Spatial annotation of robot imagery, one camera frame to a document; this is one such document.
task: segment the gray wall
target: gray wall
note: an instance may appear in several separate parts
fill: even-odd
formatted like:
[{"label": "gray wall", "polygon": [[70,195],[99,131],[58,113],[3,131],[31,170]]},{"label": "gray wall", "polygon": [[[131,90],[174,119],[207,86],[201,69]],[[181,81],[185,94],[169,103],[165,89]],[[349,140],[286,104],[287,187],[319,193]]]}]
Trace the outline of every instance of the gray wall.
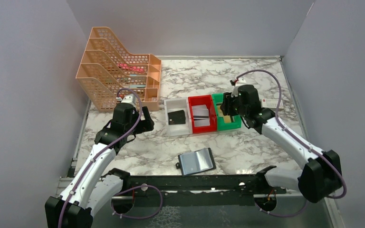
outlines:
[{"label": "gray wall", "polygon": [[86,37],[65,0],[16,2],[0,1],[0,228],[47,227],[86,106]]},{"label": "gray wall", "polygon": [[365,1],[317,0],[284,67],[309,138],[341,156],[346,227],[365,227]]},{"label": "gray wall", "polygon": [[67,0],[88,37],[107,26],[156,55],[284,55],[314,0]]}]

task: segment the green plastic bin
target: green plastic bin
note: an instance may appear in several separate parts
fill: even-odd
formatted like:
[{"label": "green plastic bin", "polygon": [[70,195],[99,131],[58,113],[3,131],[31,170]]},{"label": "green plastic bin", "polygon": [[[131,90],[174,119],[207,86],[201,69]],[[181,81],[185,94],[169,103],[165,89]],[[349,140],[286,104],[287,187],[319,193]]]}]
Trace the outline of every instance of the green plastic bin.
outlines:
[{"label": "green plastic bin", "polygon": [[217,104],[223,102],[223,94],[212,94],[213,105],[215,106],[216,116],[218,118],[218,131],[241,128],[241,119],[239,115],[233,117],[233,122],[225,123],[222,116],[219,116]]}]

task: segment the orange desk organizer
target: orange desk organizer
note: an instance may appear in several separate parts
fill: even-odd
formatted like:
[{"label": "orange desk organizer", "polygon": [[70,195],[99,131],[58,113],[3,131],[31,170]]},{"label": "orange desk organizer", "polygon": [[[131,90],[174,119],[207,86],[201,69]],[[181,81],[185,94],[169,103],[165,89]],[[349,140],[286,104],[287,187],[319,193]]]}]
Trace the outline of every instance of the orange desk organizer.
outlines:
[{"label": "orange desk organizer", "polygon": [[160,78],[161,60],[129,53],[107,27],[92,28],[76,79],[100,112],[114,110],[116,93],[123,87],[134,90],[149,111],[158,111]]},{"label": "orange desk organizer", "polygon": [[[101,50],[85,51],[76,79],[101,112],[114,110],[116,93],[122,87],[137,92],[149,111],[159,110],[160,81],[146,75],[124,74]],[[122,91],[121,97],[125,94],[129,93]]]},{"label": "orange desk organizer", "polygon": [[89,38],[105,38],[113,48],[121,55],[121,57],[131,65],[148,64],[156,69],[161,69],[161,60],[152,54],[132,54],[126,50],[117,36],[109,27],[93,27]]}]

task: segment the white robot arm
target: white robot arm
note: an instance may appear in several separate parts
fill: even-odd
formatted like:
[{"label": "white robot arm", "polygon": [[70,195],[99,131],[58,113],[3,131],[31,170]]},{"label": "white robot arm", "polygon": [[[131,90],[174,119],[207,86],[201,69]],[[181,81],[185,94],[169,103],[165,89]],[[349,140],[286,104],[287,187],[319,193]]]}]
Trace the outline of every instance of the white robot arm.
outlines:
[{"label": "white robot arm", "polygon": [[234,86],[233,92],[224,93],[221,105],[223,114],[240,115],[248,128],[254,128],[258,133],[281,146],[302,169],[302,171],[276,167],[264,169],[262,174],[269,186],[298,190],[308,201],[314,203],[342,187],[343,179],[338,154],[332,150],[326,152],[314,146],[291,130],[272,110],[262,108],[258,91],[253,85],[248,85],[241,76],[231,81]]}]

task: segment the marble surface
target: marble surface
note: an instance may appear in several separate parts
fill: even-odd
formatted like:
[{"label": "marble surface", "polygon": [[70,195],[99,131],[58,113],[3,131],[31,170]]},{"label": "marble surface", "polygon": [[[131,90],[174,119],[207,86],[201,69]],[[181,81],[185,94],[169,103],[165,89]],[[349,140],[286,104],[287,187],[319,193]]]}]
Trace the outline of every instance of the marble surface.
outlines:
[{"label": "marble surface", "polygon": [[[244,126],[232,131],[177,137],[168,137],[165,128],[164,99],[228,92],[232,90],[230,79],[247,70],[265,69],[275,74],[282,85],[284,109],[279,112],[279,116],[301,135],[279,60],[163,60],[162,66],[161,109],[151,112],[154,130],[137,135],[135,141],[125,145],[105,173],[117,167],[132,175],[180,175],[180,170],[175,168],[177,156],[204,147],[212,149],[217,169],[203,172],[203,175],[256,173],[269,165],[299,169],[289,155],[272,140]],[[245,79],[258,89],[260,98],[278,98],[278,87],[269,75],[257,72],[245,76]],[[96,133],[111,117],[112,113],[100,113],[91,105],[78,153],[76,172],[86,161]]]}]

